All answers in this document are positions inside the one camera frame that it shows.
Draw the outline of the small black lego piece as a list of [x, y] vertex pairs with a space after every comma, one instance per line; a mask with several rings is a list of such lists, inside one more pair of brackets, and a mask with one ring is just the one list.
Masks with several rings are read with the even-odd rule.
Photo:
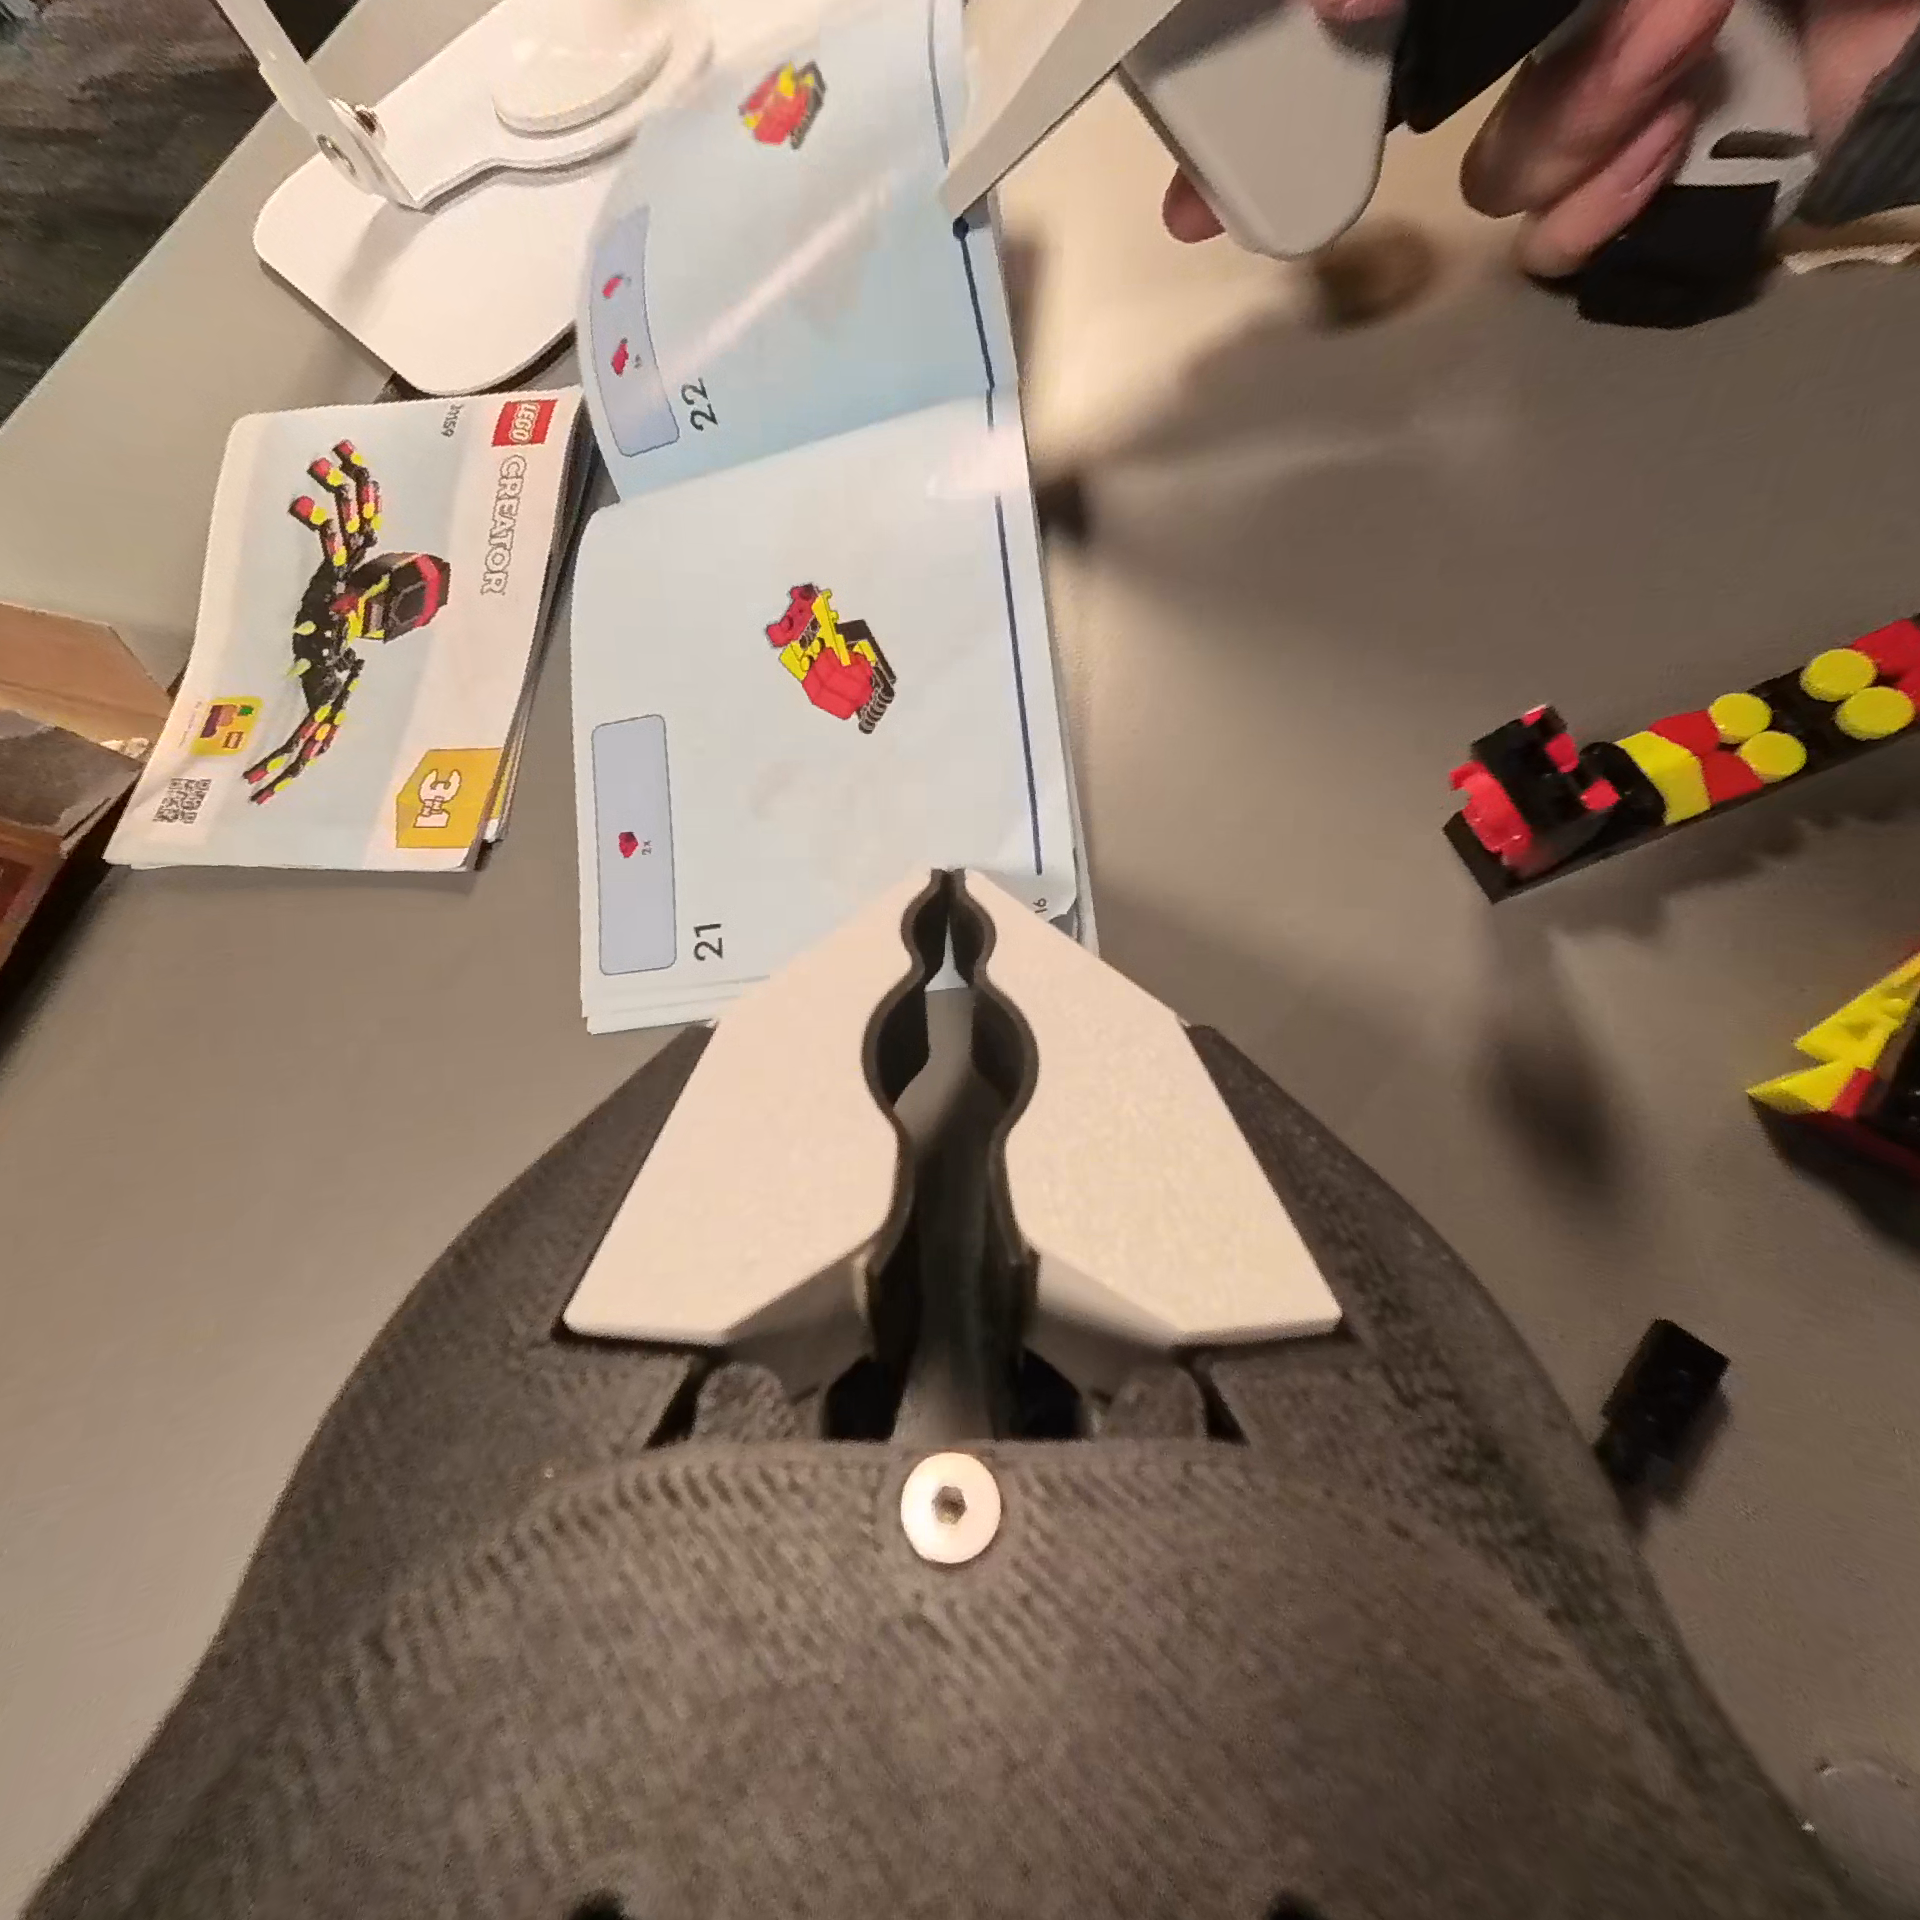
[[1719, 1403], [1730, 1357], [1671, 1315], [1643, 1327], [1599, 1405], [1590, 1450], [1621, 1494], [1682, 1459], [1700, 1418]]

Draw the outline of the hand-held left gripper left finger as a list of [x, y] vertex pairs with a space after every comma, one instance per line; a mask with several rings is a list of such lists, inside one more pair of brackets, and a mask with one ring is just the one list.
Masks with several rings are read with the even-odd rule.
[[719, 1353], [796, 1392], [906, 1363], [911, 1147], [941, 870], [911, 873], [743, 991], [646, 1150], [563, 1309], [577, 1336]]

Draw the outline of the person's right hand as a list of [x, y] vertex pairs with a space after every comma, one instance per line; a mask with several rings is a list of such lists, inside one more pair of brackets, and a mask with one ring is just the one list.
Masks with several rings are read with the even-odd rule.
[[1566, 280], [1685, 165], [1698, 69], [1729, 2], [1585, 5], [1567, 39], [1516, 69], [1458, 168], [1462, 200], [1514, 223], [1532, 280]]

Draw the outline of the closed lego instruction booklet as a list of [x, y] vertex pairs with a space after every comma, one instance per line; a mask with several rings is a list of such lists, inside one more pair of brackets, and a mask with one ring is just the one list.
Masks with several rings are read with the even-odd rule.
[[589, 441], [579, 386], [239, 416], [175, 704], [110, 863], [474, 866]]

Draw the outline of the lego instruction booklet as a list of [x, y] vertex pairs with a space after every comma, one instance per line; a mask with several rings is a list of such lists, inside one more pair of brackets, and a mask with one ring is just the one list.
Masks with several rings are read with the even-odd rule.
[[927, 869], [1094, 947], [959, 5], [817, 5], [653, 114], [577, 345], [612, 497], [570, 701], [589, 1033], [716, 1017]]
[[175, 704], [110, 863], [474, 866], [589, 441], [579, 386], [239, 416]]

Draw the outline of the long red yellow lego assembly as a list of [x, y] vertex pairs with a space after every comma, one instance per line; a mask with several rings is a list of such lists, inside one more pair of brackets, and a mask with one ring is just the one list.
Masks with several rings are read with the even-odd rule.
[[1499, 902], [1884, 752], [1915, 728], [1918, 618], [1907, 615], [1617, 738], [1579, 741], [1561, 710], [1532, 706], [1479, 736], [1453, 768], [1445, 835]]

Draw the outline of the cardboard lego box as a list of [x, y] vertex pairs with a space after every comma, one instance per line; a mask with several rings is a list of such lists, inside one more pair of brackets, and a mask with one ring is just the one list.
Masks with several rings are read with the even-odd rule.
[[3, 1011], [13, 1017], [105, 877], [172, 710], [110, 623], [3, 605]]

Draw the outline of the yellow black wedge lego assembly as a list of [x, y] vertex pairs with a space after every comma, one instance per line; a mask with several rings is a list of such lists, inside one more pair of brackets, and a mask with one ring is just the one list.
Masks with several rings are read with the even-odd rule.
[[1818, 1022], [1795, 1050], [1801, 1063], [1747, 1087], [1747, 1098], [1857, 1160], [1915, 1182], [1918, 953]]

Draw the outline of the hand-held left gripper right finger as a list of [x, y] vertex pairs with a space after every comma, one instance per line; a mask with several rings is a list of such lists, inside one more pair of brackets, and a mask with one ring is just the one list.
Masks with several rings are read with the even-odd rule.
[[1109, 1399], [1150, 1361], [1339, 1330], [1185, 1018], [979, 870], [953, 877], [953, 954], [1006, 1102], [987, 1206], [1020, 1347]]

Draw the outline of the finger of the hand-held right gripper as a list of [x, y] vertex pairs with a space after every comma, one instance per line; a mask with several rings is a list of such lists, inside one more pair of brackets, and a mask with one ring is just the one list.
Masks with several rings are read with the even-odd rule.
[[941, 206], [969, 215], [1181, 2], [966, 2], [966, 115]]

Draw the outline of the person's right forearm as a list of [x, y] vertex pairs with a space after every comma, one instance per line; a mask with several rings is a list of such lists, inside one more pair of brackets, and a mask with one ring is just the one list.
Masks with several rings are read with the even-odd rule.
[[1839, 227], [1918, 206], [1918, 32], [1889, 59], [1796, 200], [1795, 219]]

